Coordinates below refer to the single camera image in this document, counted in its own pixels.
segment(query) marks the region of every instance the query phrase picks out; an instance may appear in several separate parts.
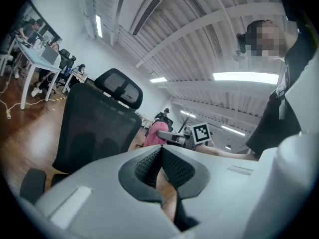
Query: mesh backrest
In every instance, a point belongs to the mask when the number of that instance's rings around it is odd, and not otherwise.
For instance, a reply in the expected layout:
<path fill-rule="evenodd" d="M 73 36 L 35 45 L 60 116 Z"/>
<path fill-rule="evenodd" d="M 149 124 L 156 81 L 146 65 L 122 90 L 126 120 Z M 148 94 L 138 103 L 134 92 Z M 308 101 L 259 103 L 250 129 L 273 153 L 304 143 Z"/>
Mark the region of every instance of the mesh backrest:
<path fill-rule="evenodd" d="M 108 93 L 115 100 L 137 110 L 143 100 L 143 92 L 129 77 L 112 68 L 94 82 L 95 86 Z"/>
<path fill-rule="evenodd" d="M 141 124 L 132 110 L 86 84 L 75 84 L 66 101 L 53 167 L 73 173 L 94 160 L 126 152 Z"/>

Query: fluorescent light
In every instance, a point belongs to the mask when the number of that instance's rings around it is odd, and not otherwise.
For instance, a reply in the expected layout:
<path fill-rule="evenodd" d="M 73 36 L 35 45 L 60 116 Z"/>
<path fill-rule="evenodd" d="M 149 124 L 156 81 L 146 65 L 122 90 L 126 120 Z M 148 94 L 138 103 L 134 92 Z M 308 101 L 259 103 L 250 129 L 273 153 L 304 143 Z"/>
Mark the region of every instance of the fluorescent light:
<path fill-rule="evenodd" d="M 96 26 L 98 28 L 98 34 L 100 37 L 102 37 L 101 18 L 99 16 L 95 15 L 95 19 L 96 19 Z"/>
<path fill-rule="evenodd" d="M 161 77 L 161 78 L 151 79 L 150 81 L 151 81 L 152 83 L 156 83 L 156 82 L 167 82 L 167 79 L 165 79 L 165 77 Z"/>
<path fill-rule="evenodd" d="M 185 114 L 185 115 L 190 116 L 190 117 L 193 117 L 193 118 L 196 117 L 195 115 L 186 113 L 186 112 L 184 112 L 184 111 L 180 111 L 180 112 L 181 112 L 182 114 Z"/>
<path fill-rule="evenodd" d="M 239 132 L 239 131 L 236 131 L 236 130 L 234 130 L 234 129 L 232 129 L 232 128 L 226 127 L 226 126 L 224 126 L 224 125 L 222 125 L 221 127 L 224 128 L 224 129 L 227 129 L 227 130 L 229 130 L 229 131 L 232 131 L 232 132 L 234 132 L 234 133 L 237 133 L 237 134 L 240 134 L 240 135 L 242 135 L 242 136 L 245 136 L 244 133 Z"/>
<path fill-rule="evenodd" d="M 254 72 L 232 72 L 213 73 L 215 81 L 245 81 L 277 84 L 278 74 L 254 73 Z"/>

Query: ceiling light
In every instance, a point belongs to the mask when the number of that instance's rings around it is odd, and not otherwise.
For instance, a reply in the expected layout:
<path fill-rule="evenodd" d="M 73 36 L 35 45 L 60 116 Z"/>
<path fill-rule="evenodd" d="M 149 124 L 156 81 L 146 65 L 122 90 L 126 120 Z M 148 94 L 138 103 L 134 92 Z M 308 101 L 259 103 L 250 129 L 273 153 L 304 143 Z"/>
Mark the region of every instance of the ceiling light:
<path fill-rule="evenodd" d="M 234 132 L 234 133 L 237 133 L 237 134 L 240 134 L 240 135 L 242 135 L 242 136 L 245 136 L 244 133 L 239 132 L 239 131 L 236 131 L 236 130 L 234 130 L 234 129 L 232 129 L 232 128 L 226 127 L 226 126 L 224 126 L 224 125 L 222 125 L 221 127 L 222 127 L 223 129 L 227 129 L 227 130 L 232 131 L 232 132 Z"/>
<path fill-rule="evenodd" d="M 232 72 L 213 73 L 215 81 L 245 81 L 277 84 L 278 74 L 254 73 L 254 72 Z"/>
<path fill-rule="evenodd" d="M 181 112 L 182 114 L 185 114 L 185 115 L 190 116 L 190 117 L 193 117 L 193 118 L 196 117 L 195 115 L 186 113 L 186 112 L 184 112 L 184 111 L 180 111 L 180 112 Z"/>
<path fill-rule="evenodd" d="M 165 79 L 165 77 L 161 77 L 161 78 L 151 79 L 150 81 L 151 81 L 152 83 L 156 83 L 156 82 L 167 82 L 167 79 Z"/>
<path fill-rule="evenodd" d="M 101 18 L 100 16 L 95 15 L 95 19 L 96 19 L 96 26 L 98 28 L 98 34 L 100 37 L 102 37 Z"/>

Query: sticker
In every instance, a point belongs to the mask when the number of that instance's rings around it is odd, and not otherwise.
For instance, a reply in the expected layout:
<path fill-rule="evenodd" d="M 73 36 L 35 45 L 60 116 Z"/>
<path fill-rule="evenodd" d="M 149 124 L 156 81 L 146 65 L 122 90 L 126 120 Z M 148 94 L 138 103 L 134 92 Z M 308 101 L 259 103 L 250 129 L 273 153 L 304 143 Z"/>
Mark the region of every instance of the sticker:
<path fill-rule="evenodd" d="M 211 141 L 207 122 L 190 126 L 195 145 Z"/>

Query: laptop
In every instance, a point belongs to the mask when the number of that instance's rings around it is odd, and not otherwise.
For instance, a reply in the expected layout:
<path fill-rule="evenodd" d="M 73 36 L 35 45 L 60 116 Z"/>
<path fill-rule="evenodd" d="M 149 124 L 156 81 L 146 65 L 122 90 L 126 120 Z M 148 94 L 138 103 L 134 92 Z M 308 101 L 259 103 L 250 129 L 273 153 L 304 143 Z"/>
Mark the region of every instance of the laptop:
<path fill-rule="evenodd" d="M 52 65 L 54 65 L 57 56 L 58 53 L 50 46 L 46 46 L 44 52 L 42 53 L 42 57 Z"/>
<path fill-rule="evenodd" d="M 30 37 L 28 38 L 27 42 L 34 45 L 37 39 L 43 40 L 43 36 L 40 35 L 37 31 L 33 31 Z"/>

